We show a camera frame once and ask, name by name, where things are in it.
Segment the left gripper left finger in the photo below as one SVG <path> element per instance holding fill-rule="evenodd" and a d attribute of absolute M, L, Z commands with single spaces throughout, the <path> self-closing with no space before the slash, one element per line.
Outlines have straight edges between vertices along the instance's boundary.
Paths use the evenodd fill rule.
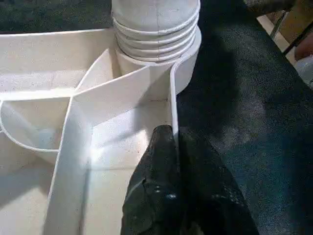
<path fill-rule="evenodd" d="M 172 127 L 160 125 L 136 166 L 122 207 L 123 235 L 178 235 L 181 178 Z"/>

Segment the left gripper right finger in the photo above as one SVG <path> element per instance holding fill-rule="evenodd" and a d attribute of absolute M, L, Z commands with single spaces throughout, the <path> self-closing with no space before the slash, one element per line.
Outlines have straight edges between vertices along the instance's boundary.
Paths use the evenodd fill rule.
<path fill-rule="evenodd" d="M 179 158 L 188 215 L 205 235 L 259 233 L 238 184 L 210 142 L 195 132 L 180 132 Z"/>

